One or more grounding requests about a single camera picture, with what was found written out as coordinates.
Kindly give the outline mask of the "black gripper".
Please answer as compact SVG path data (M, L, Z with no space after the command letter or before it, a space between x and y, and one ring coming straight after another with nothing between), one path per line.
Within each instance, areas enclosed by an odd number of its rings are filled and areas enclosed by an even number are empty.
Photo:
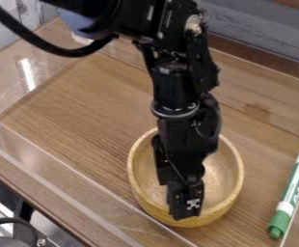
M175 221L199 216L204 202L203 161L217 150L221 129L219 109L192 113L153 110L159 133L152 138L160 185L168 185L168 214Z

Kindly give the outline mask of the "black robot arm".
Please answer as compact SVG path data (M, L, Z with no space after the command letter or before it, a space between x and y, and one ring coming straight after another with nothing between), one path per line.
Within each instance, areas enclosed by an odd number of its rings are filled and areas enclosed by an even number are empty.
M157 134L151 144L172 219L197 216L205 200L205 158L216 152L221 117L209 92L219 67L207 44L204 11L195 0L41 0L57 7L71 31L92 40L64 48L40 38L0 6L0 23L33 46L61 57L93 54L121 35L141 53L152 79Z

